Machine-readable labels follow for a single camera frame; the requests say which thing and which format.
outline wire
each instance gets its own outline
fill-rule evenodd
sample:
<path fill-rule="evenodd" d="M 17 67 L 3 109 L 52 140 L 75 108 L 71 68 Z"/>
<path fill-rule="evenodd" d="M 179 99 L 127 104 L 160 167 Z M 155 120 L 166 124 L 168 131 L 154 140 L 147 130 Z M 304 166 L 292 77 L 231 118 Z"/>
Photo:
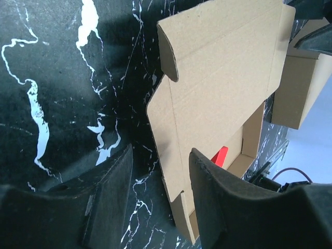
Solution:
<path fill-rule="evenodd" d="M 308 181 L 309 181 L 309 183 L 312 183 L 312 180 L 310 179 L 310 177 L 308 177 L 308 175 L 305 173 L 305 172 L 303 172 L 302 170 L 299 170 L 299 169 L 297 169 L 297 168 L 286 168 L 286 169 L 283 169 L 283 170 L 281 170 L 281 171 L 279 171 L 273 178 L 272 178 L 272 180 L 274 180 L 274 179 L 276 179 L 281 173 L 283 173 L 283 172 L 285 172 L 285 171 L 288 171 L 288 170 L 295 170 L 295 171 L 297 171 L 297 172 L 300 172 Z"/>

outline black tabletop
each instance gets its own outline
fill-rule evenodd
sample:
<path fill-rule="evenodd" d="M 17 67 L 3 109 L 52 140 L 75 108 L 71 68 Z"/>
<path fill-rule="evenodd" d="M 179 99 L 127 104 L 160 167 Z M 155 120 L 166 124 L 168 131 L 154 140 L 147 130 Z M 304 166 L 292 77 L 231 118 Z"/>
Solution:
<path fill-rule="evenodd" d="M 1 1 L 0 182 L 45 191 L 132 143 L 121 248 L 200 248 L 174 225 L 146 105 L 163 75 L 157 21 L 201 2 Z M 285 138 L 272 102 L 245 179 Z"/>

